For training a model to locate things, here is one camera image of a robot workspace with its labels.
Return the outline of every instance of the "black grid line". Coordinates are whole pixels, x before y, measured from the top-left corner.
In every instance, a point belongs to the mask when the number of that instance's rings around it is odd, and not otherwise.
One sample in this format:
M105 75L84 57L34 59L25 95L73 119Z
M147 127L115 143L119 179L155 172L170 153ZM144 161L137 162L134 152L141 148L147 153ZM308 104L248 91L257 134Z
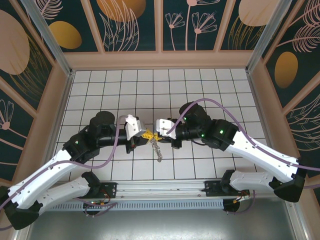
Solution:
M155 124L155 101L154 101L154 70L152 70L152 133L154 133L154 124ZM152 180L155 180L155 151L152 150Z
M117 109L117 113L116 113L116 117L119 119L119 105L120 105L120 91L121 91L121 80L122 80L122 70L121 70L121 77L120 77L120 88L119 88L119 99L118 99L118 109ZM114 170L114 157L112 157L112 167L111 167L111 177L110 179L112 180L113 177L113 170Z
M138 70L136 71L136 82L135 82L135 104L134 104L134 116L137 116L137 93L138 93ZM134 163L135 163L135 151L133 150L132 153L132 174L131 174L131 180L134 179Z
M170 80L170 71L169 70L168 70L168 79ZM170 82L169 82L169 103L170 103L170 118L172 119ZM172 151L172 164L173 164L173 178L176 179L174 149L172 149L171 151Z
M185 95L186 95L186 102L188 103L188 90L187 90L187 78L186 78L186 71L183 69L184 72L184 85L185 85ZM194 178L196 178L196 164L195 164L195 156L194 156L194 145L191 142L191 149L192 149L192 158L193 158L193 170L194 170Z

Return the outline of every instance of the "grid tile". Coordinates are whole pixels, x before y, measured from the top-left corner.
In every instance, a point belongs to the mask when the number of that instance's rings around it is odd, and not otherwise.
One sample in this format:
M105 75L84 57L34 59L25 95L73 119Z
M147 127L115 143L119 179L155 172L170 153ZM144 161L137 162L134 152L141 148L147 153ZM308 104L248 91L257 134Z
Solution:
M102 95L104 93L104 83L90 83L87 91L87 95Z
M152 180L153 179L153 160L133 161L132 180Z
M136 108L137 109L152 109L154 102L153 95L137 95Z
M119 107L119 96L103 96L102 105L103 109L118 109Z
M235 93L235 85L233 81L221 80L218 81L220 93Z
M243 68L231 69L232 78L234 80L247 80L246 71Z
M153 107L158 108L170 108L170 95L153 95Z
M185 69L184 75L186 81L201 80L199 69Z
M153 161L154 180L174 179L173 159L164 159L161 162Z
M122 71L122 82L136 82L137 81L137 70L123 70Z
M169 94L169 82L168 81L153 82L153 94Z
M214 159L214 166L217 178L222 178L225 174L226 170L234 170L235 164L234 159L230 158L215 158Z
M119 109L134 109L136 107L136 95L120 95Z
M72 84L70 96L85 96L87 94L88 85L88 83Z
M133 161L113 161L112 163L112 181L132 180Z
M91 71L90 83L104 83L107 71Z
M193 159L175 159L174 160L175 179L194 179L195 166Z
M146 82L153 80L152 70L138 70L138 82Z
M171 101L171 108L181 108L184 104L186 104L187 101L187 95L186 94L171 94L170 95L170 101Z
M138 82L136 85L136 94L153 94L153 82Z
M202 84L201 81L187 81L186 85L186 92L188 94L202 94Z
M88 83L91 71L76 71L74 76L74 83Z
M230 69L216 69L216 78L218 80L232 80Z
M212 158L201 158L194 160L195 177L197 179L216 178L215 164Z
M87 96L85 98L84 109L100 109L102 103L102 95L101 96Z
M224 107L239 107L239 101L235 93L221 93L221 99Z
M184 81L185 71L183 69L170 69L169 70L170 81Z
M217 80L216 71L214 69L200 69L201 80Z
M106 82L121 82L121 70L108 70L106 71L105 81Z
M203 93L216 94L219 93L219 87L217 81L202 81Z
M60 149L72 135L88 125L100 110L111 112L115 118L128 114L137 116L153 130L155 120L178 118L182 105L202 98L222 104L251 137L266 143L243 69L134 69L76 72L55 149ZM205 107L212 119L226 117L231 121L214 103L206 101L199 105ZM140 146L130 154L122 145L117 147L109 164L92 171L101 181L207 179L221 178L227 169L263 171L242 157L190 141L184 141L181 149L173 149L170 143L158 142L158 146L162 162L157 161L150 144ZM102 148L87 164L102 164L111 150L112 146ZM72 180L81 173L74 170L62 180Z
M67 110L82 110L85 105L85 96L70 96L68 105L66 107Z
M153 70L153 81L169 81L168 69Z
M245 81L233 81L235 86L235 91L237 93L251 93L251 88L249 82Z
M106 82L104 85L103 95L119 95L120 82Z
M65 111L63 125L80 125L82 110Z
M237 93L240 107L256 106L252 93Z
M170 93L171 94L185 94L186 84L184 81L171 81L170 82Z
M136 94L137 83L136 82L122 82L120 95Z

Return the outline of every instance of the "feather drawing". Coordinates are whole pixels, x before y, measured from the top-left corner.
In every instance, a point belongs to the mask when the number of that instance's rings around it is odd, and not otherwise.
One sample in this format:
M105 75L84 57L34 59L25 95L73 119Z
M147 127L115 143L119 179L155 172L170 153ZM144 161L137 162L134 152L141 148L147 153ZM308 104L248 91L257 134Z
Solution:
M320 149L320 95L290 111L287 121L301 151Z
M292 40L282 42L278 44L277 47L280 47L287 43L292 43L293 49L296 52L311 53L312 50L315 49L318 44L320 44L320 25L305 25L301 27L296 32Z
M104 25L103 45L107 52L135 51L139 45L139 25L135 13L122 1L121 8L115 0L102 0L109 17L100 13Z
M308 26L315 26L320 24L320 0L308 0L304 8L303 14L294 20L289 27L295 24L300 19L303 19L304 23Z
M63 8L62 0L34 0L44 19L53 20Z

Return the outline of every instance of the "black plastic mount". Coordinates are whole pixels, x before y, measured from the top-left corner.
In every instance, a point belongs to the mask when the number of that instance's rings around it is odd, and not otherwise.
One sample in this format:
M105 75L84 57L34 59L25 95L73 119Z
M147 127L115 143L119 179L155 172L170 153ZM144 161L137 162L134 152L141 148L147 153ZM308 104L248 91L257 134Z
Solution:
M0 186L0 203L9 198L8 187ZM4 206L4 212L14 229L20 230L32 224L39 217L39 210L43 205L35 201L29 209L19 209L17 204L9 201Z
M308 166L309 160L307 158L298 158L299 165ZM292 180L288 182L280 182L275 177L269 182L269 186L273 188L273 192L279 198L297 203L300 199L301 193L304 189L305 178L307 175L307 170L298 168L296 174L292 174Z
M242 195L242 191L238 191L230 186L230 178L231 175L235 172L235 170L227 170L225 171L222 179L205 181L204 189L207 197L225 197L225 196L239 196ZM249 190L243 190L248 195L250 194Z

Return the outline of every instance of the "purple cable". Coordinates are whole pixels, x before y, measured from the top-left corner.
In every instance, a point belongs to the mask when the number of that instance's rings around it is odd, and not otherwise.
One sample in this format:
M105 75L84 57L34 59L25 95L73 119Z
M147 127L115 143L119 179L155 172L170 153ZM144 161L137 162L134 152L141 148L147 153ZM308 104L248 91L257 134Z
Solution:
M30 178L24 185L22 185L14 194L12 194L10 197L8 197L0 205L0 211L5 207L5 205L8 202L10 202L18 193L20 193L26 186L28 186L30 183L32 183L37 177L39 177L40 175L42 175L43 173L45 173L46 171L48 171L49 169L52 169L53 167L55 167L57 165L60 165L60 164L75 164L77 166L80 166L80 167L83 167L83 168L86 168L86 169L100 169L100 168L103 168L105 165L107 165L111 161L113 155L115 154L116 148L118 146L118 140L119 140L120 120L123 119L123 118L126 118L126 117L127 116L120 116L118 118L118 122L117 122L116 129L115 129L115 139L114 139L113 148L112 148L112 151L110 153L110 156L108 157L108 159L103 164L98 165L98 166L89 166L89 165L81 164L81 163L70 161L70 160L63 160L63 161L55 162L55 163L51 164L50 166L48 166L47 168L45 168L45 169L41 170L40 172L38 172L36 175L34 175L32 178ZM6 227L3 227L3 228L0 228L0 231L8 230L11 227L12 226L10 225L10 226L6 226Z
M289 166L293 166L293 167L296 167L296 168L300 168L300 169L306 169L306 170L311 170L311 171L317 171L317 172L320 172L320 168L317 168L317 167L311 167L311 166L302 166L302 165L298 165L298 164L295 164L295 163L291 163L289 161L286 161L286 160L283 160L281 159L280 157L276 156L276 155L273 155L272 153L264 150L262 147L256 145L251 137L249 137L249 135L246 133L246 131L244 130L244 128L241 126L241 124L238 122L238 120L231 114L231 112L228 111L228 109L226 109L224 106L222 106L220 103L218 103L217 101L215 100L212 100L210 98L201 98L201 99L198 99L194 102L192 102L184 111L183 113L180 115L180 117L178 118L178 120L175 122L175 124L173 125L173 127L167 132L167 134L170 134L176 127L177 125L179 124L179 122L182 120L182 118L185 116L185 114L189 111L190 108L192 108L192 106L194 106L195 104L199 103L199 102L203 102L203 101L208 101L208 102L212 102L216 105L218 105L223 111L225 111L231 118L232 120L237 124L237 126L239 127L240 131L243 133L243 135L245 136L245 138L249 141L249 143L251 143L255 148L259 149L261 152L267 154L268 156L284 163L284 164L287 164ZM317 185L311 185L311 186L305 186L304 188L318 188L320 187L320 184L317 184Z
M256 202L256 191L253 190L252 192L253 192L253 200L252 200L252 203L250 204L250 206L246 210L239 211L239 212L231 212L231 214L234 214L234 215L245 214L245 213L249 212L250 209L252 209L252 207L255 205L255 202Z

